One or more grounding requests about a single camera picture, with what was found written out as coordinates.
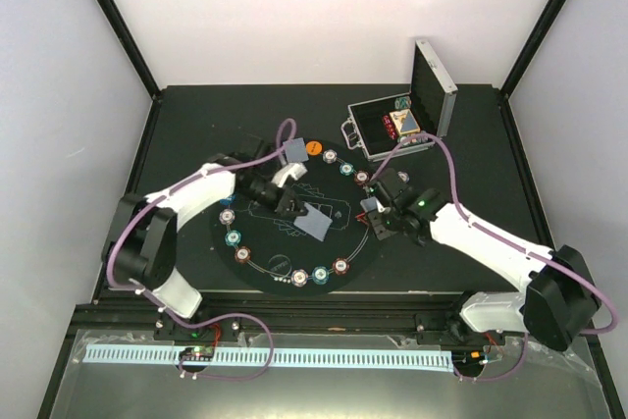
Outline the blue card mat top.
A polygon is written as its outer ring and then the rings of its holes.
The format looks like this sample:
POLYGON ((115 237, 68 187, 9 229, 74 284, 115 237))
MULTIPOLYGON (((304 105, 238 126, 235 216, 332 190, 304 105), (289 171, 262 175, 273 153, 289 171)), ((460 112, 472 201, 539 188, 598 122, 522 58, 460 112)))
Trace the blue card mat top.
POLYGON ((284 152, 288 163, 303 163, 309 160, 303 138, 289 139, 284 142, 284 152))

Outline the teal chip mat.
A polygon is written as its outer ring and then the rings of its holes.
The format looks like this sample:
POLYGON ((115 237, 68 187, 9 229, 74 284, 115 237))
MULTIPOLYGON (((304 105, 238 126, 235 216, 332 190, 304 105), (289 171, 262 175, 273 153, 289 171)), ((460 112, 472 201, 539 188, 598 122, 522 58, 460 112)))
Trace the teal chip mat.
POLYGON ((316 267, 311 274, 312 281, 317 285, 324 285, 329 280, 329 269, 323 266, 316 267))
POLYGON ((339 171, 343 176, 351 176, 354 174, 354 168, 349 163, 340 164, 339 171))
POLYGON ((241 243, 241 233, 237 230, 229 230, 225 234, 224 241, 229 247, 239 247, 241 243))

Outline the brown chip mat top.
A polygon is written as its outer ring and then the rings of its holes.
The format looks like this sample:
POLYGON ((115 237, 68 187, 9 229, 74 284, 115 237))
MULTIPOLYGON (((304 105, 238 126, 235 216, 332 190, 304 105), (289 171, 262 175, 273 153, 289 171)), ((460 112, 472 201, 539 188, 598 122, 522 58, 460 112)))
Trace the brown chip mat top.
POLYGON ((358 185, 365 185, 370 180, 370 175, 366 171, 357 171, 354 174, 354 181, 358 185))

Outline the brown chip mat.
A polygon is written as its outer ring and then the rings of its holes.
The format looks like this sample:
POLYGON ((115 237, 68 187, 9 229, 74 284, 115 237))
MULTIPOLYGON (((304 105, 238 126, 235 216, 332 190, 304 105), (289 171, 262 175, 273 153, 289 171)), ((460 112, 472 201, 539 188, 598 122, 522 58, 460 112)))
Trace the brown chip mat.
POLYGON ((234 258, 239 264, 247 264, 251 259, 251 250, 246 246, 238 247, 235 250, 234 258))
POLYGON ((344 259, 344 258, 338 258, 334 263, 333 263, 333 271, 336 275, 345 275, 349 268, 350 268, 350 264, 349 262, 344 259))
POLYGON ((354 174, 354 181, 358 185, 365 185, 370 180, 370 175, 366 171, 357 171, 354 174))

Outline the red triangular dealer marker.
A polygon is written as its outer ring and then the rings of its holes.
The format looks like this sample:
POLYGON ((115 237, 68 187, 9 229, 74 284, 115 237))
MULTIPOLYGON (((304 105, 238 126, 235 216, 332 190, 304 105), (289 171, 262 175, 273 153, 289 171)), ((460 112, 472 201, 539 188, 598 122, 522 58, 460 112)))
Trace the red triangular dealer marker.
POLYGON ((358 221, 360 221, 360 222, 362 222, 362 223, 366 224, 366 225, 370 225, 370 224, 371 224, 371 221, 372 221, 371 215, 370 215, 369 213, 366 213, 366 212, 363 212, 363 213, 358 214, 358 215, 356 216, 356 219, 357 219, 358 221))

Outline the white chip mat top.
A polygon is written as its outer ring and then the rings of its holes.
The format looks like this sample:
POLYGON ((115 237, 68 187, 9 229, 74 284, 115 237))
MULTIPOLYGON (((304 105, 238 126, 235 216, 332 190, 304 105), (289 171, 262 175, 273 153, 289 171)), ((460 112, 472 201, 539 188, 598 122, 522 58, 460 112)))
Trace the white chip mat top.
POLYGON ((338 161, 338 153, 333 149, 328 149, 322 154, 322 159, 327 164, 334 164, 338 161))

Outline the white purple chip stack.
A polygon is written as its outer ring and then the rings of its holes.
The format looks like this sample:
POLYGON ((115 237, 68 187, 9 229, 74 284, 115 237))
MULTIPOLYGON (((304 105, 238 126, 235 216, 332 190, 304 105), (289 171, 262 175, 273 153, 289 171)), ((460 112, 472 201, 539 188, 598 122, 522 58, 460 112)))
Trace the white purple chip stack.
POLYGON ((404 183, 409 183, 410 177, 408 176, 407 173, 405 172, 398 172, 397 173, 399 178, 404 182, 404 183))

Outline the brown chip mat bottom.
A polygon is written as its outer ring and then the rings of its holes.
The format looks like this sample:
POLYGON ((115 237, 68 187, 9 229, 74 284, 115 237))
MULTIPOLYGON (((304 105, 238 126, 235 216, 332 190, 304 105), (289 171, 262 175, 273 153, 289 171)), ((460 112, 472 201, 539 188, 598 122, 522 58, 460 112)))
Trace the brown chip mat bottom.
POLYGON ((333 271, 336 275, 345 275, 349 268, 350 268, 350 264, 349 262, 344 259, 344 258, 338 258, 334 263, 333 263, 333 271))

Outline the blue card mat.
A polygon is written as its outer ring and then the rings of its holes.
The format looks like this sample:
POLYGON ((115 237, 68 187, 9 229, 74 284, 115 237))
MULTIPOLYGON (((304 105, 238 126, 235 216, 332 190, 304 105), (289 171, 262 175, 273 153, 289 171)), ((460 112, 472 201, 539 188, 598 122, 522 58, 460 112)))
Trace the blue card mat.
POLYGON ((305 213, 294 219, 294 226, 316 240, 324 241, 333 220, 309 203, 304 207, 305 213))
POLYGON ((303 138, 289 139, 284 142, 284 152, 288 163, 303 163, 309 160, 303 138))

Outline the blue playing card deck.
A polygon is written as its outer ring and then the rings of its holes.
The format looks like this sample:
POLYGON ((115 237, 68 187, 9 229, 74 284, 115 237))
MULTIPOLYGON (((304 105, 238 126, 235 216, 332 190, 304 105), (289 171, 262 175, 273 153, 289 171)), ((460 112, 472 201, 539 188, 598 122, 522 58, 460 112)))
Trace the blue playing card deck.
POLYGON ((379 208, 379 202, 376 197, 368 197, 360 201, 360 205, 365 213, 377 211, 379 208))

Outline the teal chip mat bottom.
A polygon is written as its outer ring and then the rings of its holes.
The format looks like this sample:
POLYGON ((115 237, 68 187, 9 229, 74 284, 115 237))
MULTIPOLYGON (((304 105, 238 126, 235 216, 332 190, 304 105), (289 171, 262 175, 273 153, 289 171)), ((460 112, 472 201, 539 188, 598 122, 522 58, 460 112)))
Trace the teal chip mat bottom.
POLYGON ((317 285, 324 285, 329 280, 329 269, 323 266, 316 267, 311 274, 312 281, 317 285))

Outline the orange big blind button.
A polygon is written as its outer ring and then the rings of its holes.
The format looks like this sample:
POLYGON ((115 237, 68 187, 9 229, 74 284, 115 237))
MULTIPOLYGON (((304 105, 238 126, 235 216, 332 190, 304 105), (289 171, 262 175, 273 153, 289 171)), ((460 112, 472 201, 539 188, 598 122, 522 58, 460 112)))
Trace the orange big blind button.
POLYGON ((310 140, 306 142, 305 150, 309 156, 318 156, 323 152, 323 145, 318 140, 310 140))

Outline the white chip mat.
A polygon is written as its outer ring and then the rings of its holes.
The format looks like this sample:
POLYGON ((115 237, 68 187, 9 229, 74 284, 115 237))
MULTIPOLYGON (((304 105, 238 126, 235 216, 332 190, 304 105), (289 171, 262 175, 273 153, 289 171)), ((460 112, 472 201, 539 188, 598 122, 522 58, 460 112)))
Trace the white chip mat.
POLYGON ((308 273, 302 269, 294 270, 290 274, 290 283, 297 288, 304 287, 308 282, 308 273))
POLYGON ((327 164, 334 164, 338 161, 338 153, 333 149, 328 149, 322 154, 322 159, 327 164))
POLYGON ((230 208, 224 209, 219 214, 219 222, 225 226, 231 225, 235 221, 235 218, 236 218, 236 213, 234 210, 230 208))

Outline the white chip mat bottom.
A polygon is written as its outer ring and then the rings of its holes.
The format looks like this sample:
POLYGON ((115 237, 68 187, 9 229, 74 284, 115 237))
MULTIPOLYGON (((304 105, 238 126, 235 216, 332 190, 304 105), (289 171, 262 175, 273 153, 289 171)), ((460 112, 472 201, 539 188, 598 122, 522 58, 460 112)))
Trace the white chip mat bottom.
POLYGON ((308 273, 302 269, 294 270, 290 274, 290 283, 297 288, 304 287, 308 282, 308 273))

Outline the teal chip mat top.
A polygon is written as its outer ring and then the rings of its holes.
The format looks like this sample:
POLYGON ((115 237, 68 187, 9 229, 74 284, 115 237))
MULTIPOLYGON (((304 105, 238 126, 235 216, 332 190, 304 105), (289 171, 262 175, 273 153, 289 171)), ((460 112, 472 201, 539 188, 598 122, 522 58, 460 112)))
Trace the teal chip mat top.
POLYGON ((354 168, 349 163, 340 164, 339 171, 343 176, 351 176, 354 174, 354 168))

